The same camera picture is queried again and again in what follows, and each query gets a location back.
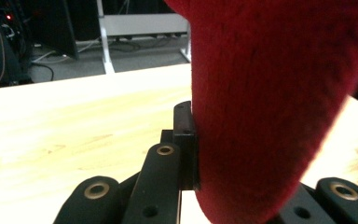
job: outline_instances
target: light wood tabletop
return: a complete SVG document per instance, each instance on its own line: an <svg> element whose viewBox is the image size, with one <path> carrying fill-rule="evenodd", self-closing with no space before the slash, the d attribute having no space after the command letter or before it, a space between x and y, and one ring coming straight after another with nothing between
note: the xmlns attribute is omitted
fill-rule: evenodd
<svg viewBox="0 0 358 224"><path fill-rule="evenodd" d="M0 89L0 223L52 223L83 180L121 182L191 99L189 64ZM302 181L358 184L358 102L348 98ZM208 223L184 192L182 223Z"/></svg>

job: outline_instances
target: red fabric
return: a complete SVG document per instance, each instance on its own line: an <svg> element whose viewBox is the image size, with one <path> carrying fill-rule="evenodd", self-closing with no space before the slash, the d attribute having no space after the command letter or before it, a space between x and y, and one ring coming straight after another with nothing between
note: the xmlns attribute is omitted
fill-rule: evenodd
<svg viewBox="0 0 358 224"><path fill-rule="evenodd" d="M358 0L167 0L191 23L200 206L262 223L358 83Z"/></svg>

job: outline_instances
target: wooden table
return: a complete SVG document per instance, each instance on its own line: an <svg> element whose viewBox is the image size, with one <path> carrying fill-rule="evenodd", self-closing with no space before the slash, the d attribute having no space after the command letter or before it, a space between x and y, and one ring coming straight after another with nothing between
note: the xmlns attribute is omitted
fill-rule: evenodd
<svg viewBox="0 0 358 224"><path fill-rule="evenodd" d="M191 99L190 65L0 89L0 223L52 223L83 180L140 171L173 106ZM358 184L358 102L349 98L303 178ZM182 223L208 223L193 192Z"/></svg>

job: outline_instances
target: white metal frame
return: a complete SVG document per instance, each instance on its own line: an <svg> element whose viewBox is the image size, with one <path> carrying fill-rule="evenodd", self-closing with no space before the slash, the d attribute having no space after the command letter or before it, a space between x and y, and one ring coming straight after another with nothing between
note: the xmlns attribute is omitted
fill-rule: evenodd
<svg viewBox="0 0 358 224"><path fill-rule="evenodd" d="M109 35L169 34L189 31L187 20L178 14L104 15L102 0L97 0L97 6L103 42L103 66L106 74L115 73L107 43ZM186 50L182 50L187 59L190 52L188 50L189 44Z"/></svg>

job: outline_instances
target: red cloth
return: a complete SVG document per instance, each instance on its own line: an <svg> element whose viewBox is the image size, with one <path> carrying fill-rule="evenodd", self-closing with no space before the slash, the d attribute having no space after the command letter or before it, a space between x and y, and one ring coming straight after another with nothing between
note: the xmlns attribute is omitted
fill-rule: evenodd
<svg viewBox="0 0 358 224"><path fill-rule="evenodd" d="M358 0L167 0L191 23L200 206L262 223L358 83Z"/></svg>

